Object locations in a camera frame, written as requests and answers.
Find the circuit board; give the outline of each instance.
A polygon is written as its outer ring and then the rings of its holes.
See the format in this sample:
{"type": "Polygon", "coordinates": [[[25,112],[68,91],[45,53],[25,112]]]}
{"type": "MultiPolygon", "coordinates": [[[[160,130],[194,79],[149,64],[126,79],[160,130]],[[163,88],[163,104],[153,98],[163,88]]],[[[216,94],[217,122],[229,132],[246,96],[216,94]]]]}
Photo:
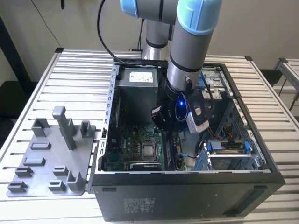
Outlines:
{"type": "Polygon", "coordinates": [[[120,149],[109,152],[107,171],[129,171],[136,162],[161,163],[164,170],[162,147],[162,134],[155,126],[122,126],[120,149]]]}

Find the metal rail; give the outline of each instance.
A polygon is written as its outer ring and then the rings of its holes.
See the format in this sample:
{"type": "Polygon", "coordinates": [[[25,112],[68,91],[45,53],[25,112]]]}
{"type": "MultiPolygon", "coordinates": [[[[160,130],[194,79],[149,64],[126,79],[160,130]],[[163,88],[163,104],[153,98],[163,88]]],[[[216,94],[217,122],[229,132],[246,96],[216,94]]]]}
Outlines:
{"type": "MultiPolygon", "coordinates": [[[[140,53],[136,52],[116,52],[116,55],[140,58],[140,53]]],[[[235,219],[234,223],[298,223],[299,124],[253,62],[236,56],[207,56],[206,62],[226,64],[286,182],[251,214],[244,219],[235,219]]],[[[66,116],[72,117],[74,124],[88,119],[91,124],[101,126],[105,117],[105,96],[112,64],[110,55],[101,51],[65,49],[53,56],[0,150],[0,220],[15,220],[22,224],[78,222],[77,218],[82,218],[80,222],[92,224],[104,222],[95,196],[88,193],[82,196],[8,198],[6,192],[14,169],[19,166],[33,135],[31,126],[35,118],[46,117],[50,124],[56,124],[51,119],[51,110],[56,105],[64,105],[66,116]]],[[[216,222],[232,223],[232,220],[203,220],[203,223],[216,222]]],[[[179,220],[171,223],[198,221],[179,220]]]]}

